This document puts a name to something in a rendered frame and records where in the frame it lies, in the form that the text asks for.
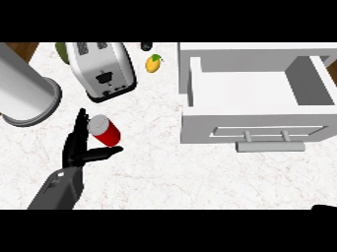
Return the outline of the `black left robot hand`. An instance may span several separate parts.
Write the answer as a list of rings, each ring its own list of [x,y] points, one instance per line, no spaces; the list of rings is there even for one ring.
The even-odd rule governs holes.
[[[89,141],[89,114],[82,108],[76,118],[74,130],[68,134],[63,149],[63,167],[83,167],[91,161],[105,160],[114,154],[120,153],[125,148],[120,146],[88,149]]]

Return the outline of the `red can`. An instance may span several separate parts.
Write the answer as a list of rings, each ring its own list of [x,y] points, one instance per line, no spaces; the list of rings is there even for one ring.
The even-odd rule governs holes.
[[[122,132],[107,115],[97,115],[88,125],[89,133],[108,146],[113,147],[122,140]]]

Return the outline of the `white open drawer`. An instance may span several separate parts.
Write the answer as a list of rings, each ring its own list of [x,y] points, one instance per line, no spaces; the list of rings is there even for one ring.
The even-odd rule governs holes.
[[[191,59],[185,144],[320,142],[337,135],[337,88],[322,58],[301,56],[280,72],[203,71]]]

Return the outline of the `white cylindrical appliance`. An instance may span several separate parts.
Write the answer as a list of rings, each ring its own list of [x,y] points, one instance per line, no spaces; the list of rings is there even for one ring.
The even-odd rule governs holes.
[[[5,42],[0,42],[0,113],[17,127],[40,124],[55,113],[61,86],[43,77]]]

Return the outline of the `silver toaster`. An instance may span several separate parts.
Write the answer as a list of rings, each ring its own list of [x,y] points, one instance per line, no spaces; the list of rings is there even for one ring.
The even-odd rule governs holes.
[[[137,74],[122,42],[67,42],[70,66],[94,102],[134,91]]]

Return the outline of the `green vegetable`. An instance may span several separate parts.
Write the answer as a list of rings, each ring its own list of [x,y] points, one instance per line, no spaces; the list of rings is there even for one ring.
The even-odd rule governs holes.
[[[55,44],[55,48],[57,48],[57,52],[58,52],[58,55],[60,55],[64,63],[70,65],[66,42],[58,42]]]

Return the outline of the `yellow mango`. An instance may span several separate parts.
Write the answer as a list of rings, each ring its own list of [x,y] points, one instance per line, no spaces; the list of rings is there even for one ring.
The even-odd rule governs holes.
[[[160,69],[163,57],[159,54],[153,54],[145,61],[145,70],[148,73],[154,73]]]

